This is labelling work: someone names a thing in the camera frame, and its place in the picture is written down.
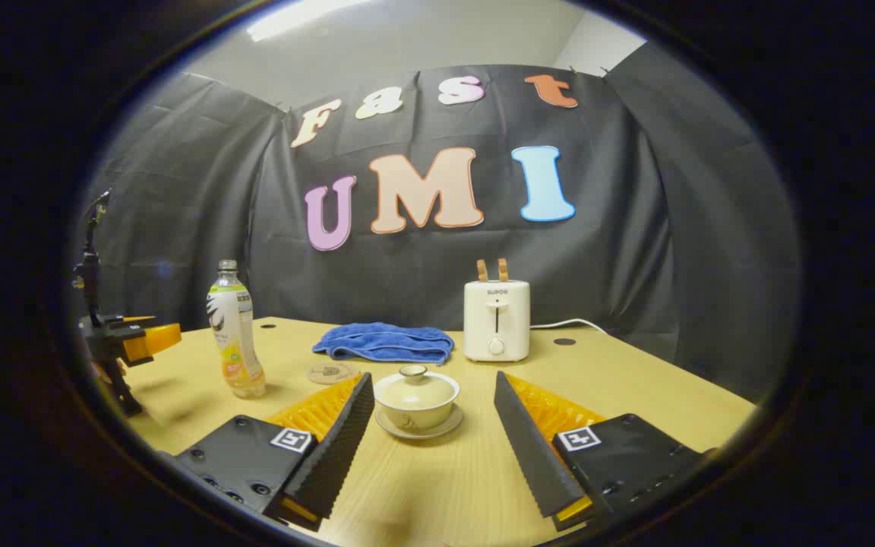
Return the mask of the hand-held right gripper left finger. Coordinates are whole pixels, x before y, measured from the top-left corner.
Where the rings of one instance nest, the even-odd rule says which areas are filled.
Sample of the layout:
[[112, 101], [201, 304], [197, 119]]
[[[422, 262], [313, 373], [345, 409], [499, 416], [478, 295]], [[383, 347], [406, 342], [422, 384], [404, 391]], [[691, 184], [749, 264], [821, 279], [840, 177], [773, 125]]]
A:
[[316, 532], [333, 512], [374, 402], [364, 373], [270, 420], [233, 416], [176, 454], [175, 468], [249, 510]]

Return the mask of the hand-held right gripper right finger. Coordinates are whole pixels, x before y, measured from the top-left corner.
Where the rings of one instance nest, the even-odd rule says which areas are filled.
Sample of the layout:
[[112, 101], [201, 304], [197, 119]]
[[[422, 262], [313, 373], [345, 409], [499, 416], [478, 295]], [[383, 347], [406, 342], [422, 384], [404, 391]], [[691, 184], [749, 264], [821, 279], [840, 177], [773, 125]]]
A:
[[636, 413], [602, 418], [499, 372], [495, 408], [542, 516], [563, 532], [603, 530], [690, 478], [704, 454]]

